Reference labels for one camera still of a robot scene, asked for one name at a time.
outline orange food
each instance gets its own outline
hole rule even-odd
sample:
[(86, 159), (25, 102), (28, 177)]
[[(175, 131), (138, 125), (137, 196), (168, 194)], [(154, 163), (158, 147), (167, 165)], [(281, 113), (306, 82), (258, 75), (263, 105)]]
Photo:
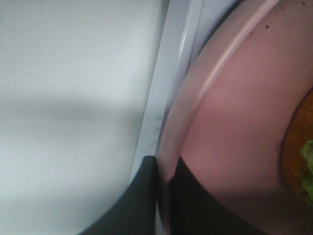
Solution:
[(283, 173), (291, 190), (302, 200), (306, 192), (302, 187), (304, 178), (310, 173), (307, 161), (300, 150), (308, 140), (313, 139), (313, 90), (298, 106), (282, 145)]

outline black object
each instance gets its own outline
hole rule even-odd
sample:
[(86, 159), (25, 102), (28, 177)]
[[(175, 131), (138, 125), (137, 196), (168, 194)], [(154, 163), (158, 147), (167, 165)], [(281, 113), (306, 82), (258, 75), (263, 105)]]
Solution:
[(156, 159), (146, 156), (122, 197), (80, 235), (154, 235), (157, 187)]
[(265, 235), (214, 199), (181, 158), (170, 194), (172, 235)]

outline white surface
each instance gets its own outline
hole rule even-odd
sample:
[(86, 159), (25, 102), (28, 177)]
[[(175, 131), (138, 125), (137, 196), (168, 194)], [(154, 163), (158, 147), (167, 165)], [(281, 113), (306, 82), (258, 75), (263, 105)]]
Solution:
[(0, 1), (0, 234), (76, 234), (125, 190), (164, 9)]

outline pink plate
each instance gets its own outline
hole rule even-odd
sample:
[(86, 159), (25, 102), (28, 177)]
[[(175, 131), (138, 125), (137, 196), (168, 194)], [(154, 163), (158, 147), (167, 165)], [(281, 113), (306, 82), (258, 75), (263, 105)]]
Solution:
[(271, 235), (313, 234), (283, 185), (280, 149), (313, 86), (313, 1), (246, 0), (188, 72), (161, 138), (164, 186), (181, 155), (225, 207)]

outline green lettuce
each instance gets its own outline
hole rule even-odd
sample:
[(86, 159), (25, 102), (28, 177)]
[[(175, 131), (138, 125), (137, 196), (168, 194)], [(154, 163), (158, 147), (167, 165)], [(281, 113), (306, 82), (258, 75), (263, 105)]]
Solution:
[(307, 160), (310, 174), (302, 182), (302, 187), (306, 191), (306, 200), (313, 206), (313, 140), (307, 141), (301, 149), (302, 157)]

